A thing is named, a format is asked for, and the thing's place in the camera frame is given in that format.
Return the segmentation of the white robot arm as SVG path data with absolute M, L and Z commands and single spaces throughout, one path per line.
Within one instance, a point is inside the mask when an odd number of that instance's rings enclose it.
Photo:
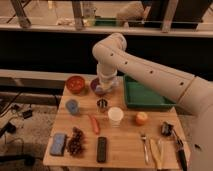
M 107 92 L 121 71 L 197 117 L 188 171 L 213 171 L 213 83 L 193 74 L 148 61 L 126 52 L 127 42 L 113 33 L 97 42 L 92 54 L 98 61 L 100 87 Z

